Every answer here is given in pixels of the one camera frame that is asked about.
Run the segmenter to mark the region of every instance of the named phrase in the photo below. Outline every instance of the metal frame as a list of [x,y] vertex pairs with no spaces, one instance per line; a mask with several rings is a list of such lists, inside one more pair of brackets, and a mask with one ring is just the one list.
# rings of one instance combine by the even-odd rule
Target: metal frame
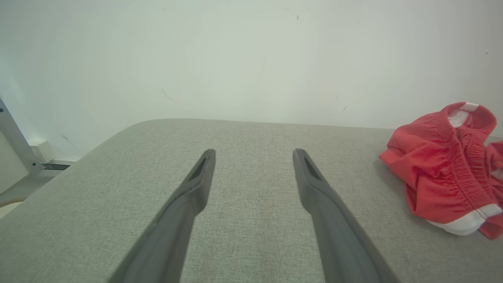
[[33,153],[33,150],[2,100],[0,100],[0,109],[0,132],[4,133],[14,152],[30,173],[28,177],[36,176],[40,171],[44,170],[43,165],[40,164],[38,158]]

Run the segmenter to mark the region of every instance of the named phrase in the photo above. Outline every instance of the wall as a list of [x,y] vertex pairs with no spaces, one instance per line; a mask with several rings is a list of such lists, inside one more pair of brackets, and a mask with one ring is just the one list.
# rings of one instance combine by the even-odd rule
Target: wall
[[396,128],[470,101],[503,120],[502,15],[500,0],[3,0],[0,99],[66,159],[158,118]]

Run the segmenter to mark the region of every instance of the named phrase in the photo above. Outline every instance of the red cloth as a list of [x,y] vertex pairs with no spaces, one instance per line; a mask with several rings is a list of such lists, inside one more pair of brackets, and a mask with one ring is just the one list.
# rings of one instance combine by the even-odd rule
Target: red cloth
[[495,127],[487,108],[452,104],[398,128],[380,158],[405,182],[415,215],[454,234],[480,228],[495,239],[503,233],[503,141],[484,146]]

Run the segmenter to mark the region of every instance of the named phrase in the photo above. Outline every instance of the red fabric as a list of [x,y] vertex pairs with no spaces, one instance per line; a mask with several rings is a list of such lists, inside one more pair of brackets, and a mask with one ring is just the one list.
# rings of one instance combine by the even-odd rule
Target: red fabric
[[[488,204],[503,206],[503,182],[491,175],[502,169],[503,142],[484,146],[496,118],[478,106],[461,126],[451,125],[465,102],[449,105],[398,128],[380,158],[405,182],[410,210],[446,224]],[[491,239],[503,233],[503,214],[480,230]]]

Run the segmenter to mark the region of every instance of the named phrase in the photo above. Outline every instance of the gray fabric surface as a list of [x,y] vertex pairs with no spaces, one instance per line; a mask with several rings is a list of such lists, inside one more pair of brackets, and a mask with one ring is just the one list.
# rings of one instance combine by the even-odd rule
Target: gray fabric surface
[[322,282],[292,151],[306,149],[403,282],[501,282],[503,239],[409,211],[378,159],[392,130],[210,120],[113,136],[0,220],[1,282],[103,282],[205,149],[217,163],[182,282]]

